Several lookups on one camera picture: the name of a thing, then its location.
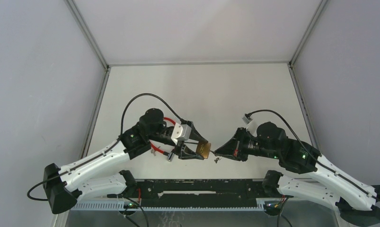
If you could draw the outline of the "aluminium frame rails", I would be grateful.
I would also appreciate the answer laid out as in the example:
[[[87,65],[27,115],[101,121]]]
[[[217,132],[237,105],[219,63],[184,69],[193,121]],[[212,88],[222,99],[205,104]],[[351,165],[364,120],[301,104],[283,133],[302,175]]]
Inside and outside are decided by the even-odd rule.
[[[68,0],[104,73],[80,153],[85,157],[146,109],[154,93],[194,121],[213,148],[244,113],[281,113],[305,141],[312,131],[293,65],[325,0]]]

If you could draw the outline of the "padlock keys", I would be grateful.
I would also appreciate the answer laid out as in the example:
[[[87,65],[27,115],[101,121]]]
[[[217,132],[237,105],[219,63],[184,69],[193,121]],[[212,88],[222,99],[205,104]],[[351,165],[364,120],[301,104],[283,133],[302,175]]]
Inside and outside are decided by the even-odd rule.
[[[215,151],[210,151],[210,153],[214,155],[214,160],[213,161],[214,161],[214,163],[217,164],[221,160],[221,158],[222,158],[221,155],[217,154]]]

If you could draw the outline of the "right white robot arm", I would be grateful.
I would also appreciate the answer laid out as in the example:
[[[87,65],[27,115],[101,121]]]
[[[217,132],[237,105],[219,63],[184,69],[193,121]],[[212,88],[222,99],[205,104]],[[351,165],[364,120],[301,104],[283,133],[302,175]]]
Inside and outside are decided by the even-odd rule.
[[[262,183],[265,195],[298,197],[320,204],[358,227],[380,223],[380,208],[376,205],[380,202],[380,185],[356,180],[308,143],[290,139],[272,122],[259,125],[255,132],[251,132],[250,127],[238,128],[215,155],[236,161],[246,161],[250,155],[277,159],[280,167],[306,175],[317,183],[307,183],[269,170]]]

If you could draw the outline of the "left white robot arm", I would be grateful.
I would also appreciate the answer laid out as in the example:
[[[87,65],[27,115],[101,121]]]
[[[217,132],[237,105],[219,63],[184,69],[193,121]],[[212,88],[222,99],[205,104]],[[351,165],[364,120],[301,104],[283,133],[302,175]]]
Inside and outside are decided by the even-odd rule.
[[[52,213],[64,213],[87,198],[134,196],[138,185],[129,170],[98,179],[95,176],[150,151],[152,141],[172,146],[171,153],[181,160],[204,160],[211,147],[192,121],[181,120],[168,127],[160,109],[149,109],[133,127],[100,151],[61,167],[55,163],[45,167],[43,188]]]

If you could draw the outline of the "brass padlock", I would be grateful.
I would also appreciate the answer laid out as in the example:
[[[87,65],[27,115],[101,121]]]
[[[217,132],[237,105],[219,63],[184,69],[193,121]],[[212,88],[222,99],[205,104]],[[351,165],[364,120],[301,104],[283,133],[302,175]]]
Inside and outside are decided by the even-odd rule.
[[[196,147],[196,154],[200,155],[204,159],[209,157],[209,153],[211,151],[211,143],[209,142],[199,142]]]

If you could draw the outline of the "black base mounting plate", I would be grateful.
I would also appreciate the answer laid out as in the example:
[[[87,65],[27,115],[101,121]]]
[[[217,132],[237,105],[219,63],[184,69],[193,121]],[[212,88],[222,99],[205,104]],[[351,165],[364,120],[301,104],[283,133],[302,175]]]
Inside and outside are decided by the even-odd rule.
[[[121,194],[108,198],[128,197],[143,205],[253,205],[255,200],[280,199],[281,194],[264,190],[258,179],[145,179],[138,180]]]

